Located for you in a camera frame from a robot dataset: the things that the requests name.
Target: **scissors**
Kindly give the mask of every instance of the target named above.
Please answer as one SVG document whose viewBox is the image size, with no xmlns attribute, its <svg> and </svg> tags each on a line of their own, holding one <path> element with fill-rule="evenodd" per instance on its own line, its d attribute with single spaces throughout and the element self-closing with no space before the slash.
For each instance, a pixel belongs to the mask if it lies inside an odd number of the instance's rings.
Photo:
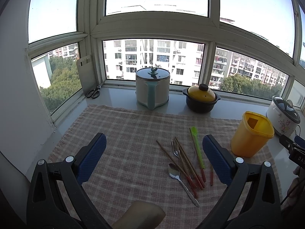
<svg viewBox="0 0 305 229">
<path fill-rule="evenodd" d="M 86 97 L 87 98 L 92 98 L 92 99 L 98 98 L 100 96 L 100 89 L 101 89 L 101 86 L 97 86 L 95 89 L 90 90 L 86 94 Z"/>
</svg>

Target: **tree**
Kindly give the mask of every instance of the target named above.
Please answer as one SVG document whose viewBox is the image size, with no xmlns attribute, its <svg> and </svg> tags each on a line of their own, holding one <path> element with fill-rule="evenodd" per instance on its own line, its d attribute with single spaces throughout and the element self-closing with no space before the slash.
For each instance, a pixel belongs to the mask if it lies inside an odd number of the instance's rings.
<svg viewBox="0 0 305 229">
<path fill-rule="evenodd" d="M 224 78 L 221 90 L 271 99 L 273 95 L 280 95 L 282 86 L 276 84 L 270 87 L 258 79 L 249 80 L 246 76 L 234 75 Z"/>
<path fill-rule="evenodd" d="M 63 102 L 81 88 L 76 62 L 69 58 L 51 57 L 51 86 L 40 87 L 42 98 L 49 112 L 53 112 Z"/>
</svg>

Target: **screw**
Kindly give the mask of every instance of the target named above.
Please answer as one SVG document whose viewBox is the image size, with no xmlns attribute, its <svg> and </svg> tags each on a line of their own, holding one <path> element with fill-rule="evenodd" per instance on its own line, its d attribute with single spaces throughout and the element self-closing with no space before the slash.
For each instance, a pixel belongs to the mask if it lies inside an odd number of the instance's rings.
<svg viewBox="0 0 305 229">
<path fill-rule="evenodd" d="M 70 163 L 74 160 L 74 157 L 72 156 L 69 156 L 69 157 L 66 157 L 66 162 Z"/>
<path fill-rule="evenodd" d="M 242 164 L 244 160 L 241 157 L 235 158 L 235 161 L 238 162 L 239 164 Z"/>
<path fill-rule="evenodd" d="M 38 165 L 43 165 L 44 163 L 45 163 L 45 161 L 44 161 L 43 159 L 40 159 L 40 160 L 37 162 Z"/>
<path fill-rule="evenodd" d="M 270 167 L 270 166 L 271 166 L 271 163 L 269 163 L 268 161 L 265 161 L 265 162 L 264 162 L 264 165 L 265 165 L 266 167 Z"/>
</svg>

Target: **black pot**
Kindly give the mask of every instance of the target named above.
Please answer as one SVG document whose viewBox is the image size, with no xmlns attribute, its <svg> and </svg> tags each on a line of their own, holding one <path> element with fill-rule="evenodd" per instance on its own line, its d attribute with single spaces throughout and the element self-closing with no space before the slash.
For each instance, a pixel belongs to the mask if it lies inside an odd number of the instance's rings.
<svg viewBox="0 0 305 229">
<path fill-rule="evenodd" d="M 196 113 L 208 113 L 210 112 L 217 101 L 220 100 L 220 96 L 215 93 L 215 101 L 213 102 L 200 102 L 190 97 L 188 94 L 188 89 L 182 90 L 182 93 L 186 95 L 186 104 L 187 106 Z"/>
</svg>

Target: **blue gripper pad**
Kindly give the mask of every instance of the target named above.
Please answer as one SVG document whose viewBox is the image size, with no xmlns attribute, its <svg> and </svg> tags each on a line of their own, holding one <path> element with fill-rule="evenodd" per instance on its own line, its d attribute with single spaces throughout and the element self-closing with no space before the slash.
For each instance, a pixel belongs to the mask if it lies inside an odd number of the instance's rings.
<svg viewBox="0 0 305 229">
<path fill-rule="evenodd" d="M 303 140 L 300 136 L 296 135 L 294 137 L 294 142 L 305 149 L 305 140 Z"/>
<path fill-rule="evenodd" d="M 92 172 L 94 171 L 95 166 L 97 165 L 99 159 L 104 153 L 104 150 L 106 149 L 106 144 L 106 136 L 101 133 L 97 139 L 95 139 L 94 137 L 94 139 L 89 143 L 89 145 L 86 146 L 90 147 L 90 149 L 78 165 L 78 174 L 76 180 L 79 185 L 89 180 Z"/>
<path fill-rule="evenodd" d="M 204 136 L 202 148 L 212 164 L 219 180 L 230 186 L 233 180 L 233 157 L 227 149 L 222 148 L 212 135 Z"/>
</svg>

